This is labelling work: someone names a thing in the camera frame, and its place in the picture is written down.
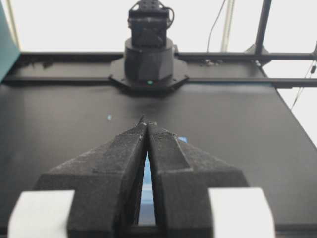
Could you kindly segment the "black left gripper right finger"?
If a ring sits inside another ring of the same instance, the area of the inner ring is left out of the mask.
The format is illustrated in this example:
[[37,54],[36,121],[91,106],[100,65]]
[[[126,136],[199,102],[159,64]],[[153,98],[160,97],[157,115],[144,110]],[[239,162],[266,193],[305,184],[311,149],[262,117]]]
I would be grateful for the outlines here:
[[170,238],[272,238],[263,190],[241,169],[148,124],[156,222]]

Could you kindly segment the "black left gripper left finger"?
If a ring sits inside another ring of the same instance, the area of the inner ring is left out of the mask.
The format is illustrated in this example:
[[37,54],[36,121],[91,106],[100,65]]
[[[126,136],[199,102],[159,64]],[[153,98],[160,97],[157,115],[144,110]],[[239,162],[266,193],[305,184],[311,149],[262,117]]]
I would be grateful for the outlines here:
[[138,218],[147,123],[68,160],[22,192],[10,238],[112,238]]

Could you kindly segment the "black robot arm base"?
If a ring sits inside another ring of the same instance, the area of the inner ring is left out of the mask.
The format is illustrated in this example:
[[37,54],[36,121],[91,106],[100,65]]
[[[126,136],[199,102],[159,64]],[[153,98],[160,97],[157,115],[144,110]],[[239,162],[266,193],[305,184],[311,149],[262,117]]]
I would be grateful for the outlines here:
[[110,79],[132,90],[163,91],[188,79],[188,65],[174,54],[167,30],[175,13],[159,0],[139,0],[128,12],[131,37],[122,58],[110,65]]

